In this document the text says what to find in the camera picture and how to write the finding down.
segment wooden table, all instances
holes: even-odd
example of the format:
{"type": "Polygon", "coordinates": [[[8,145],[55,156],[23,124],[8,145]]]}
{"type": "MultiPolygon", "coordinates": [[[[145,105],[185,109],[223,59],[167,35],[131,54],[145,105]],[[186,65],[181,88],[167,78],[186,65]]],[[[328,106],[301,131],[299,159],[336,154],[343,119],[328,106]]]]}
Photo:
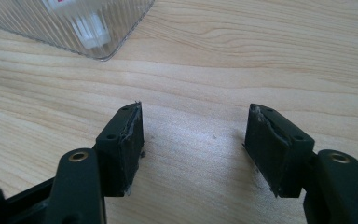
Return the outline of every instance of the wooden table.
{"type": "Polygon", "coordinates": [[[0,30],[0,188],[53,177],[134,101],[147,154],[108,223],[305,223],[241,145],[248,108],[358,159],[358,0],[156,0],[106,63],[0,30]]]}

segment ribbed plastic container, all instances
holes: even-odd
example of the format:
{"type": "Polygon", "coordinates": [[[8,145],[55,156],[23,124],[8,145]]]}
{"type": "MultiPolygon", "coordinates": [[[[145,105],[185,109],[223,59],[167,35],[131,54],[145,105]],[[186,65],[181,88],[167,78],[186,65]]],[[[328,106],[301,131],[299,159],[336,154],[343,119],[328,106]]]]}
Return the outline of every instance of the ribbed plastic container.
{"type": "Polygon", "coordinates": [[[154,0],[0,0],[0,29],[106,61],[154,0]]]}

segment light wood tabletop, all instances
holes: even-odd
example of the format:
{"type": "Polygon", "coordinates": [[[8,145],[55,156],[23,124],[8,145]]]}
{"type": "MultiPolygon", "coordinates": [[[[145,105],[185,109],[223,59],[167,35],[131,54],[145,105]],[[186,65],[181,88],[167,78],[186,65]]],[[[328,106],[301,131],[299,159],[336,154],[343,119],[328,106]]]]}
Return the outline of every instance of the light wood tabletop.
{"type": "Polygon", "coordinates": [[[108,223],[306,223],[243,146],[250,103],[358,159],[358,0],[156,0],[98,62],[0,30],[0,188],[13,196],[142,101],[145,158],[108,223]]]}

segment screw hole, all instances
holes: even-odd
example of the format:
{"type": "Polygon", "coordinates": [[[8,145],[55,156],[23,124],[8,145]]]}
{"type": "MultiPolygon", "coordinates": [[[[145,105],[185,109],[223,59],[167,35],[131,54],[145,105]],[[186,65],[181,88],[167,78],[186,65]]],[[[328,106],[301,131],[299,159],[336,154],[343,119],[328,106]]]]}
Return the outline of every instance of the screw hole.
{"type": "Polygon", "coordinates": [[[339,162],[339,163],[350,163],[350,159],[342,154],[338,153],[331,153],[330,157],[333,161],[339,162]]]}
{"type": "Polygon", "coordinates": [[[73,214],[65,217],[62,221],[62,224],[79,224],[80,223],[80,215],[73,214]]]}
{"type": "Polygon", "coordinates": [[[109,135],[106,136],[106,138],[109,139],[109,140],[112,140],[112,139],[115,139],[116,136],[114,134],[109,134],[109,135]]]}
{"type": "Polygon", "coordinates": [[[298,140],[298,141],[304,140],[304,138],[301,137],[301,136],[299,136],[299,135],[294,136],[294,138],[295,138],[296,140],[298,140]]]}
{"type": "Polygon", "coordinates": [[[69,157],[69,161],[83,161],[89,156],[87,152],[77,152],[69,157]]]}

